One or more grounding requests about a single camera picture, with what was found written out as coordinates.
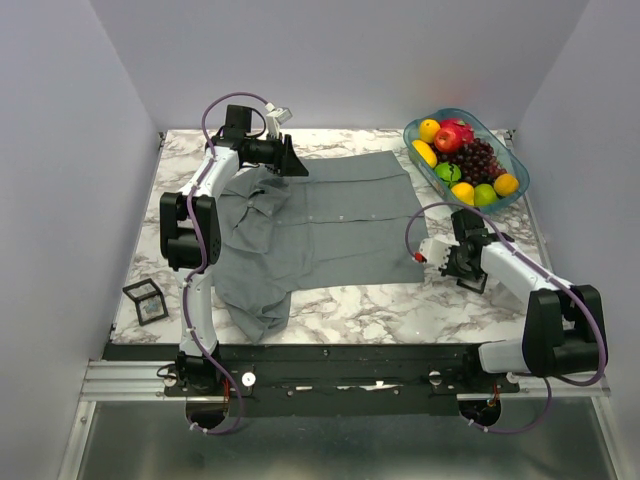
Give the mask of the grey button shirt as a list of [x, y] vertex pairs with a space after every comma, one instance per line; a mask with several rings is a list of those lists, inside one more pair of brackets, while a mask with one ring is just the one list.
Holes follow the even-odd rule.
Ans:
[[287, 326], [294, 291], [424, 279], [408, 252], [427, 236], [411, 218], [421, 205], [392, 152], [305, 165], [306, 177], [251, 169], [217, 201], [215, 293], [253, 343]]

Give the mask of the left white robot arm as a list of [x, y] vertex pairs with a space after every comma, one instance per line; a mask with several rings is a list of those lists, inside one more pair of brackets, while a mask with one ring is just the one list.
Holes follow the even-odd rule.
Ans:
[[278, 176], [309, 174], [299, 160], [291, 136], [281, 127], [289, 109], [268, 102], [264, 131], [253, 134], [254, 110], [229, 105], [225, 122], [213, 136], [203, 132], [203, 159], [179, 191], [159, 201], [161, 254], [174, 271], [181, 295], [182, 337], [176, 360], [178, 379], [201, 395], [220, 385], [239, 392], [235, 379], [216, 357], [219, 339], [213, 322], [212, 274], [222, 250], [218, 200], [227, 184], [245, 166], [266, 166]]

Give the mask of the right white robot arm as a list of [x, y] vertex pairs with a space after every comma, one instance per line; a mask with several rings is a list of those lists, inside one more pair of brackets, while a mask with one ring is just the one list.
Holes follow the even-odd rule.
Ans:
[[462, 384], [480, 392], [497, 373], [507, 372], [554, 377], [575, 386], [598, 382], [608, 363], [599, 291], [556, 277], [509, 236], [489, 232], [490, 220], [474, 209], [454, 212], [451, 221], [457, 244], [445, 249], [441, 274], [476, 293], [493, 277], [526, 307], [522, 337], [482, 344], [478, 357], [461, 365]]

